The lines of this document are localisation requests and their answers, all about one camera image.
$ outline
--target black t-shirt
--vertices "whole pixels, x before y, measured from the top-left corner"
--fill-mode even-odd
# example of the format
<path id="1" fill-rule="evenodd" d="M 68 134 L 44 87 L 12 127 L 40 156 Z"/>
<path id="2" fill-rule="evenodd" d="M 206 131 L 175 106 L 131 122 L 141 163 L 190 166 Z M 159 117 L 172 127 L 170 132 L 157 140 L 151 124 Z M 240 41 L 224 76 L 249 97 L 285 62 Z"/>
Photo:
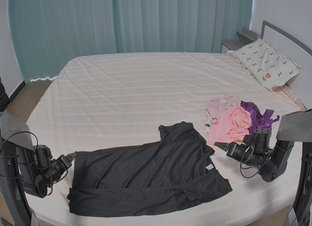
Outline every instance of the black t-shirt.
<path id="1" fill-rule="evenodd" d="M 158 215 L 232 191 L 209 157 L 214 150 L 192 123 L 160 126 L 159 131 L 159 142 L 76 152 L 67 196 L 70 212 L 93 217 Z"/>

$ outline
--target pillow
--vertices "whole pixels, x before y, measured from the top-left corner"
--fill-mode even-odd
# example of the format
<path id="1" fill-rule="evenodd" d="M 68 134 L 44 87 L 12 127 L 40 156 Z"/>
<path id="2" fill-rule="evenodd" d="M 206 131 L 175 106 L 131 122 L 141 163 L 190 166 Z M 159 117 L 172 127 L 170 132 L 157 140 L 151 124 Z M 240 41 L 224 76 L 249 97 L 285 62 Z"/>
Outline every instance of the pillow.
<path id="1" fill-rule="evenodd" d="M 289 57 L 260 38 L 230 54 L 269 91 L 284 85 L 299 73 Z"/>

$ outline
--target wall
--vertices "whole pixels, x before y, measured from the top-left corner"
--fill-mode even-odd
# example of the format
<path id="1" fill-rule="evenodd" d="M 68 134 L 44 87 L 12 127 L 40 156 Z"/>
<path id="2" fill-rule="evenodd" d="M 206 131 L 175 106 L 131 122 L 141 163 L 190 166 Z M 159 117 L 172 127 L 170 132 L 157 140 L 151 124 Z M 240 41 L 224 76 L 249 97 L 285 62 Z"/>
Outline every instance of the wall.
<path id="1" fill-rule="evenodd" d="M 312 48 L 312 0 L 253 0 L 250 29 L 260 35 L 263 20 Z"/>
<path id="2" fill-rule="evenodd" d="M 0 78 L 9 97 L 24 80 L 11 40 L 8 0 L 0 0 Z"/>

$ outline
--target headboard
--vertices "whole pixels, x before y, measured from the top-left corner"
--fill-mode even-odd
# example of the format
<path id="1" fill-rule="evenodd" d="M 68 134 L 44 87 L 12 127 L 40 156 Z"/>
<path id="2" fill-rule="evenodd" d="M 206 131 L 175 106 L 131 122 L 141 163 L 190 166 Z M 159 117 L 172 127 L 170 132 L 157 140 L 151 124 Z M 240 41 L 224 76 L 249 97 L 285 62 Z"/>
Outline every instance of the headboard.
<path id="1" fill-rule="evenodd" d="M 299 67 L 300 73 L 287 81 L 287 85 L 307 109 L 312 108 L 312 50 L 267 21 L 262 23 L 260 37 L 277 51 L 288 55 Z"/>

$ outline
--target floor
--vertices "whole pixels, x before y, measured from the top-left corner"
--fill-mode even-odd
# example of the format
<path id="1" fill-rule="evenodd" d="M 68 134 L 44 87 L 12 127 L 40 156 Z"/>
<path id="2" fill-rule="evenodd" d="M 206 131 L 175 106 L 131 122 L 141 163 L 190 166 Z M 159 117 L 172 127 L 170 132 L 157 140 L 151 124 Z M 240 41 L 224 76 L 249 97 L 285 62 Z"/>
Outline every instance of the floor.
<path id="1" fill-rule="evenodd" d="M 41 97 L 52 83 L 51 80 L 37 80 L 28 83 L 22 91 L 17 95 L 12 103 L 9 104 L 7 109 L 21 121 L 27 122 L 31 112 L 40 101 Z M 247 226 L 282 226 L 286 220 L 289 207 L 286 207 L 273 215 L 258 220 Z M 0 193 L 0 217 L 3 217 L 9 223 L 13 223 L 13 219 L 5 204 L 2 194 Z M 40 221 L 41 226 L 51 226 L 45 222 Z"/>

